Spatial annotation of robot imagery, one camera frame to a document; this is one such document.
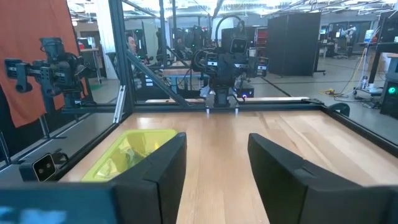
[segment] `robot workstation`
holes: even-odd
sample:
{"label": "robot workstation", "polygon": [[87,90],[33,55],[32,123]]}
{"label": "robot workstation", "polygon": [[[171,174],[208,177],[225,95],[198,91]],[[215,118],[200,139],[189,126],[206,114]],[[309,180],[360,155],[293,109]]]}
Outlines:
{"label": "robot workstation", "polygon": [[[86,100],[90,69],[60,38],[40,40],[46,61],[5,61],[19,93],[35,78],[47,111],[63,95],[64,113],[114,116],[75,155],[54,149],[18,164],[24,182],[0,187],[0,223],[398,223],[398,148],[349,119],[347,104],[239,97],[236,87],[267,64],[238,16],[227,16],[238,25],[221,46],[227,17],[215,46],[193,53],[188,68],[209,77],[209,93],[186,99],[126,49],[122,0],[109,7],[115,105]],[[170,99],[137,101],[131,65]]]}

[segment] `orange curtain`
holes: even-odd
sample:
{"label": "orange curtain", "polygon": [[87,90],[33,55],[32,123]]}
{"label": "orange curtain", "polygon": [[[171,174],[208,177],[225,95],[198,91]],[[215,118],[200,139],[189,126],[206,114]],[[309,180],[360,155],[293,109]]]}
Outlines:
{"label": "orange curtain", "polygon": [[[4,59],[19,58],[32,63],[45,60],[40,50],[41,37],[60,37],[65,51],[78,55],[73,26],[66,0],[0,1],[0,85],[9,103],[16,127],[31,123],[45,113],[40,85],[28,77],[33,90],[18,93],[16,80],[5,74]],[[57,109],[63,106],[63,96],[54,98]]]}

